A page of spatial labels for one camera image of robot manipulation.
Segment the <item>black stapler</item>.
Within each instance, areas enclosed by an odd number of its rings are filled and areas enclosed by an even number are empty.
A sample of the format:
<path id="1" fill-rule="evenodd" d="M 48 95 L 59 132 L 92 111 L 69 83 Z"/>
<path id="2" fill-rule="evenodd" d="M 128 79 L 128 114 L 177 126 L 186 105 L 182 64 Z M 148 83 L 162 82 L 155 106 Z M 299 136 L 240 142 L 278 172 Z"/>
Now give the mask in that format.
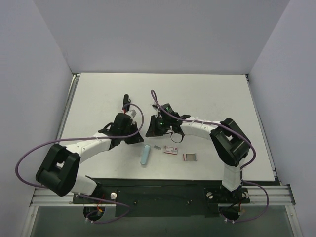
<path id="1" fill-rule="evenodd" d="M 125 94 L 124 97 L 123 97 L 123 107 L 122 107 L 122 110 L 127 112 L 129 111 L 130 109 L 130 103 L 131 103 L 131 100 L 130 100 L 130 97 L 128 94 Z"/>

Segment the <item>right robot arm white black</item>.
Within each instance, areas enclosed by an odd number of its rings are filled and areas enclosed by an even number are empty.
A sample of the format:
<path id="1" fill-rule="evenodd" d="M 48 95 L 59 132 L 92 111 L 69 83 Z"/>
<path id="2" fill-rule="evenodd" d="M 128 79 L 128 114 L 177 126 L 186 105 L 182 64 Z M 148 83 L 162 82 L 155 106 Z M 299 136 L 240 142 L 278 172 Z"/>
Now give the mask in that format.
<path id="1" fill-rule="evenodd" d="M 213 142 L 214 148 L 224 165 L 223 188 L 221 198 L 231 202 L 238 197 L 238 188 L 242 185 L 242 165 L 248 156 L 250 140 L 231 118 L 220 122 L 200 120 L 190 115 L 180 116 L 170 104 L 161 108 L 152 107 L 156 114 L 151 116 L 146 137 L 159 137 L 165 134 L 196 136 Z"/>

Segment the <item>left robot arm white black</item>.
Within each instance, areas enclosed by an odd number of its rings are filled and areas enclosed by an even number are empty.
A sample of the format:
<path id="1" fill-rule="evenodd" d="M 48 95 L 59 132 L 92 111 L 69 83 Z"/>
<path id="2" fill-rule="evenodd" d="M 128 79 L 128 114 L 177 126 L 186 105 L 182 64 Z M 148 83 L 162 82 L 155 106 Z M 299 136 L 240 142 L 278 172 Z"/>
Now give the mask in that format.
<path id="1" fill-rule="evenodd" d="M 92 140 L 66 146 L 52 145 L 36 173 L 36 180 L 61 197 L 69 192 L 84 194 L 90 203 L 97 203 L 102 196 L 101 190 L 92 178 L 78 174 L 79 165 L 101 152 L 113 149 L 122 141 L 128 145 L 143 142 L 134 121 L 135 116 L 135 110 L 118 113 L 114 122 L 98 130 Z"/>

